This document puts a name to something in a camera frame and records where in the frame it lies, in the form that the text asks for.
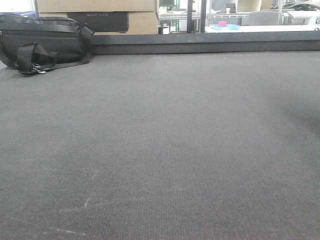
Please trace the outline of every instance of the chair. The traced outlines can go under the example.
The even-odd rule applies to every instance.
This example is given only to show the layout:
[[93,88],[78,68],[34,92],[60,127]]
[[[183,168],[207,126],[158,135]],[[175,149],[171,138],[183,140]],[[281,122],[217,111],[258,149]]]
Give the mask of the chair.
[[278,25],[278,13],[276,11],[252,11],[249,13],[248,25]]

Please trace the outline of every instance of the metal clip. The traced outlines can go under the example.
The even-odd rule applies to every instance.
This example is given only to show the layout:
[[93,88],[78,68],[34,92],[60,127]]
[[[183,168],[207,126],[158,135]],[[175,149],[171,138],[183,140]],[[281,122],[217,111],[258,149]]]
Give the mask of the metal clip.
[[34,64],[32,69],[35,70],[39,74],[45,74],[47,72],[47,70],[49,70],[50,68],[44,68],[38,64]]

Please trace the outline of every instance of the white surface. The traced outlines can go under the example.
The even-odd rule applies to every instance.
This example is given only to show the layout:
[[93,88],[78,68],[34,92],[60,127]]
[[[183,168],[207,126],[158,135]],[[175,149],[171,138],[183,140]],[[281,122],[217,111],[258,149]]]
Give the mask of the white surface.
[[240,26],[239,30],[230,30],[225,27],[215,30],[210,26],[205,27],[207,33],[253,33],[253,32],[292,32],[292,31],[314,31],[320,28],[320,24],[314,25],[268,25],[268,26]]
[[288,11],[287,13],[293,19],[308,19],[311,17],[320,18],[320,11]]
[[27,12],[34,10],[34,0],[0,0],[0,12]]
[[315,24],[317,18],[320,18],[320,11],[288,11],[291,19],[307,19],[306,24]]

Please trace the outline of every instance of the strap buckle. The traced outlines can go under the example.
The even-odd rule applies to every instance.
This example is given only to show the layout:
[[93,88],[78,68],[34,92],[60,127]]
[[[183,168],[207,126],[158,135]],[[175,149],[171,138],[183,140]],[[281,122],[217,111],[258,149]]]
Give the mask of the strap buckle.
[[32,69],[35,70],[39,74],[45,74],[46,72],[49,72],[52,70],[52,68],[44,68],[40,66],[39,64],[34,64],[32,66]]

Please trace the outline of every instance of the white table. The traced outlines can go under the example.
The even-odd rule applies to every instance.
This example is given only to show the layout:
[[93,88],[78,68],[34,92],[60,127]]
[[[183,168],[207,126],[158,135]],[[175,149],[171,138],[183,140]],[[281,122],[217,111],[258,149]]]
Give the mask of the white table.
[[253,32],[294,32],[294,31],[314,31],[320,29],[320,24],[313,25],[267,25],[267,26],[240,26],[239,30],[230,30],[225,27],[215,30],[210,26],[205,27],[206,33],[253,33]]
[[320,11],[288,11],[289,17],[293,20],[307,19],[306,24],[316,24],[317,18],[320,18]]

